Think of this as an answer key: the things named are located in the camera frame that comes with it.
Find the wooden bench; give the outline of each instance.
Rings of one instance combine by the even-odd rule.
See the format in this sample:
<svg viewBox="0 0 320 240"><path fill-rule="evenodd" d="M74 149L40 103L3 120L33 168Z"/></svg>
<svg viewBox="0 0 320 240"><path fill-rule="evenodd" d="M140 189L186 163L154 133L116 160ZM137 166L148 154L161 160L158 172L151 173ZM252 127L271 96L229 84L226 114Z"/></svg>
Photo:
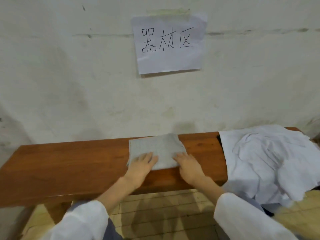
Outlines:
<svg viewBox="0 0 320 240"><path fill-rule="evenodd" d="M205 175L223 185L227 166L218 136L207 132L183 134L179 139ZM70 202L94 199L126 173L130 139L20 146L0 169L0 207L45 204L58 222ZM151 171L134 194L191 188L179 169L171 168Z"/></svg>

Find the rolled-up sleeve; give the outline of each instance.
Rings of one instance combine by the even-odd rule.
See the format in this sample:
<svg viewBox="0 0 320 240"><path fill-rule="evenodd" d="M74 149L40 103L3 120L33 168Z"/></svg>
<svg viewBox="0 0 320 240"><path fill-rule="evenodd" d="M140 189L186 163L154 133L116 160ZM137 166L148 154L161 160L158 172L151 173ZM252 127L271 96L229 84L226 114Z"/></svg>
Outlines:
<svg viewBox="0 0 320 240"><path fill-rule="evenodd" d="M101 240L108 218L101 202L90 201L67 212L62 221L49 230L42 240Z"/></svg>
<svg viewBox="0 0 320 240"><path fill-rule="evenodd" d="M297 240L284 226L233 193L220 196L213 217L231 240Z"/></svg>

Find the folded gray fabric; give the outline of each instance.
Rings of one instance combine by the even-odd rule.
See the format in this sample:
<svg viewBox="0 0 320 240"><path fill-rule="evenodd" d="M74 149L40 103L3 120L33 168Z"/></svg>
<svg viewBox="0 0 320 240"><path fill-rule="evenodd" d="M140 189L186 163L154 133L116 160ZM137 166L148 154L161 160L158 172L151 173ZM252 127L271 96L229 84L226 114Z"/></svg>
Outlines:
<svg viewBox="0 0 320 240"><path fill-rule="evenodd" d="M166 134L162 136L146 137L129 140L130 157L127 166L132 160L143 153L153 152L158 156L158 162L152 170L174 168L178 163L172 159L177 152L186 152L182 142L176 134Z"/></svg>

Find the floor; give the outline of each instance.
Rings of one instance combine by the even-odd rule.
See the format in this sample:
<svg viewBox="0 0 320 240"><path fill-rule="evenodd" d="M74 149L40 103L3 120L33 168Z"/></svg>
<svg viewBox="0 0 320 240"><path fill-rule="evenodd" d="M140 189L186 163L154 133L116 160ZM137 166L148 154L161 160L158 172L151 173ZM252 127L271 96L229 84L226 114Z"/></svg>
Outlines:
<svg viewBox="0 0 320 240"><path fill-rule="evenodd" d="M213 210L213 204L193 189L128 196L110 218L124 238L217 240L221 229L213 219ZM320 239L320 191L307 192L303 201L280 209L274 219L306 238ZM38 205L22 240L39 239L53 226L45 207Z"/></svg>

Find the hand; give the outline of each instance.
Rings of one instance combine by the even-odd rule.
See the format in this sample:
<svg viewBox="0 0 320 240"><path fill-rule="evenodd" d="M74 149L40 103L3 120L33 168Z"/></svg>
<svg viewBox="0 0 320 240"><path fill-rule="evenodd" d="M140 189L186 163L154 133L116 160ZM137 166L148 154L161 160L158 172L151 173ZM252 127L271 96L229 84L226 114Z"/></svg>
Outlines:
<svg viewBox="0 0 320 240"><path fill-rule="evenodd" d="M201 165L193 155L187 153L177 153L173 159L180 165L180 175L188 184L195 186L196 180L206 177Z"/></svg>
<svg viewBox="0 0 320 240"><path fill-rule="evenodd" d="M124 175L124 178L132 183L135 189L142 185L144 179L158 161L158 156L152 156L152 154L152 152L149 152L135 158L130 163L128 171Z"/></svg>

